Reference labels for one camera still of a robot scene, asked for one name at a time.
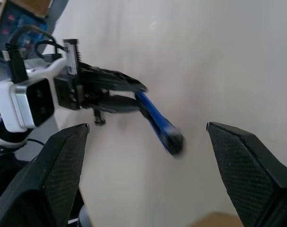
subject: textured black pad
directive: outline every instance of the textured black pad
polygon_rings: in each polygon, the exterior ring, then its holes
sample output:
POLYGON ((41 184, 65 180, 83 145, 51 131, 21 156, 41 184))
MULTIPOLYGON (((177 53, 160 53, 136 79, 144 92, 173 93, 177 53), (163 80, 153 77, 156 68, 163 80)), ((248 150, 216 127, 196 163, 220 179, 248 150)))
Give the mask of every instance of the textured black pad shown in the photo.
POLYGON ((43 192, 58 226, 67 224, 72 210, 79 186, 86 140, 87 130, 75 130, 66 139, 44 182, 43 192))
POLYGON ((77 193, 89 127, 63 129, 0 197, 0 227, 64 227, 77 193))
POLYGON ((240 139, 209 128, 220 174, 244 226, 254 226, 271 201, 275 184, 240 139))
MULTIPOLYGON (((251 133, 214 122, 208 132, 223 183, 243 225, 268 226, 266 219, 287 196, 281 190, 287 188, 287 168, 251 133)), ((283 222, 287 211, 277 216, 283 222)))

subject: black cable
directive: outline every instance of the black cable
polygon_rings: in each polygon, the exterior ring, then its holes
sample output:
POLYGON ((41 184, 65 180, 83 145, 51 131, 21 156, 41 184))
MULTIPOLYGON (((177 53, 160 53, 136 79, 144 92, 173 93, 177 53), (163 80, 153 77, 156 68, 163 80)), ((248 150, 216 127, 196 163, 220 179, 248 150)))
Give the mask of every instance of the black cable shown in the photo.
POLYGON ((40 45, 43 45, 43 44, 46 44, 46 45, 52 45, 54 46, 56 49, 61 49, 64 51, 64 47, 59 45, 58 43, 54 43, 53 41, 49 41, 49 40, 41 40, 41 41, 38 41, 37 43, 35 43, 35 47, 34 47, 34 51, 35 53, 37 54, 37 56, 39 58, 42 58, 43 59, 43 55, 41 53, 39 53, 38 51, 38 47, 40 45))
MULTIPOLYGON (((38 32, 38 33, 41 33, 43 34, 44 36, 48 37, 49 39, 51 39, 53 41, 53 43, 57 43, 55 38, 48 32, 42 30, 41 28, 37 27, 37 26, 34 26, 34 25, 24 25, 22 27, 20 27, 12 36, 11 40, 10 40, 10 44, 11 45, 15 45, 15 46, 18 46, 18 40, 19 38, 21 37, 22 34, 28 32, 28 31, 35 31, 35 32, 38 32)), ((57 47, 54 46, 54 51, 55 53, 58 53, 57 51, 57 47)))
POLYGON ((40 145, 43 145, 44 146, 44 143, 42 143, 41 141, 39 140, 35 140, 35 139, 28 139, 28 141, 31 141, 31 142, 34 142, 34 143, 39 143, 40 145))

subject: screwdriver handle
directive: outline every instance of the screwdriver handle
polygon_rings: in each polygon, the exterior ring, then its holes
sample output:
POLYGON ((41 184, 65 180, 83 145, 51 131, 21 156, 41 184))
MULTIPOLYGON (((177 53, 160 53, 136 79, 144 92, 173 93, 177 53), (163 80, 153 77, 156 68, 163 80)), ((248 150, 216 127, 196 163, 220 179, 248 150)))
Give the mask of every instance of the screwdriver handle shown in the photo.
POLYGON ((142 115, 144 115, 152 125, 156 135, 172 155, 179 155, 183 149, 184 137, 179 129, 174 127, 151 103, 143 92, 137 92, 136 100, 142 115))

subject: white surface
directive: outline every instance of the white surface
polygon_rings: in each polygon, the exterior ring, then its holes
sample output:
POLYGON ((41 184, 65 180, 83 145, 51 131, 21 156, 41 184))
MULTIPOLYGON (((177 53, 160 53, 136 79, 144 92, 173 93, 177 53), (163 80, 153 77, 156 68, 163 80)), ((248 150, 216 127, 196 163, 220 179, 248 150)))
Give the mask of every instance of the white surface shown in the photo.
MULTIPOLYGON (((70 0, 54 35, 78 38, 84 62, 140 79, 187 139, 174 160, 139 113, 93 126, 81 190, 95 226, 234 212, 207 121, 255 133, 287 166, 287 0, 70 0)), ((64 126, 93 122, 90 111, 66 116, 64 126)))

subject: connector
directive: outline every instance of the connector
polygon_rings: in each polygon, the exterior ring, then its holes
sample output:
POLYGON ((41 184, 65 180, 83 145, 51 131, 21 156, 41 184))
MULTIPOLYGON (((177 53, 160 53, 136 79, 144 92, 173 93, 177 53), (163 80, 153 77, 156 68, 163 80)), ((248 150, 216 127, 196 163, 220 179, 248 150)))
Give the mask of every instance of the connector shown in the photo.
POLYGON ((6 50, 2 51, 3 59, 8 68, 8 76, 14 84, 28 80, 24 60, 18 46, 6 44, 6 50))
POLYGON ((67 56, 67 70, 68 74, 75 76, 76 83, 79 84, 79 63, 80 63, 80 56, 78 53, 78 40, 77 39, 64 39, 63 45, 66 51, 67 56))

